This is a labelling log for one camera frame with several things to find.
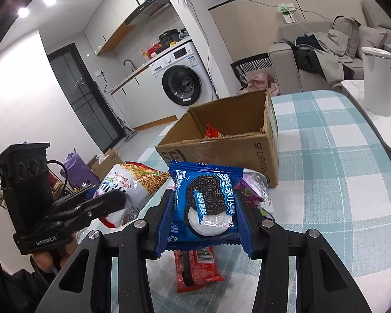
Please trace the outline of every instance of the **black and white patterned fabric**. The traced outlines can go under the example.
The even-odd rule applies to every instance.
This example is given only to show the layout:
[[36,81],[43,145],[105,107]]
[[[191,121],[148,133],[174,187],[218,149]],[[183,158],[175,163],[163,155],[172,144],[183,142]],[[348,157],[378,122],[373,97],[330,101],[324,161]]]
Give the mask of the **black and white patterned fabric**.
[[272,63],[268,53],[263,53],[236,61],[231,64],[231,67],[242,86],[246,86],[248,83],[248,79],[246,78],[247,72],[272,67]]

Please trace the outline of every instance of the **floor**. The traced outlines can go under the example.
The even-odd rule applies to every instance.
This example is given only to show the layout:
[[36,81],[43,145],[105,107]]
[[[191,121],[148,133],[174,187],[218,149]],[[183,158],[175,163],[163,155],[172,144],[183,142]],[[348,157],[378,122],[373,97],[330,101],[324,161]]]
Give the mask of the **floor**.
[[121,141],[116,146],[119,157],[123,161],[137,161],[145,152],[146,148],[153,145],[153,141],[162,133],[166,126],[172,123],[173,122],[165,123],[163,125],[140,130],[129,142],[124,142],[124,140]]

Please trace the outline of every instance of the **tablecloth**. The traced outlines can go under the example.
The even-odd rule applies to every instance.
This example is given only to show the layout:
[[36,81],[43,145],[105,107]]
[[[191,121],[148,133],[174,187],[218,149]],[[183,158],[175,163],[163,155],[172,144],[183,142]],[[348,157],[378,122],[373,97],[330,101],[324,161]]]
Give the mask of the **tablecloth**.
[[[269,194],[275,219],[285,229],[318,229],[359,285],[373,313],[391,304],[391,163],[359,111],[343,95],[316,91],[272,99],[278,122],[279,184]],[[155,140],[157,144],[168,126]],[[153,146],[139,159],[168,168]],[[140,214],[159,203],[166,186]],[[93,221],[88,230],[110,230]],[[250,312],[261,261],[241,246],[215,247],[225,281],[177,294],[172,252],[147,261],[155,312]],[[290,257],[288,312],[295,312],[295,257]],[[112,307],[118,310],[117,260],[113,262]]]

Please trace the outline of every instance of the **washing machine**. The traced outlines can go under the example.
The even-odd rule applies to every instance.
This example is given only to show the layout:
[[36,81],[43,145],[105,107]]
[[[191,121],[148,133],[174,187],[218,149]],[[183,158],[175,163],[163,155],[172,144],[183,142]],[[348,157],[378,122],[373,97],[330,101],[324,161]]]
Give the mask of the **washing machine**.
[[149,67],[171,101],[171,110],[177,118],[181,118],[189,106],[218,99],[192,41],[174,48]]

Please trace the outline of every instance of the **barcode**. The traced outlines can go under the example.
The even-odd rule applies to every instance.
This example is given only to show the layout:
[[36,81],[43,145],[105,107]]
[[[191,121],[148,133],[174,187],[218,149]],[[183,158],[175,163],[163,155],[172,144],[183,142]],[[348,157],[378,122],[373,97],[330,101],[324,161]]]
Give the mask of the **barcode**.
[[196,250],[197,262],[203,264],[214,264],[213,254],[210,253],[208,248],[200,248]]

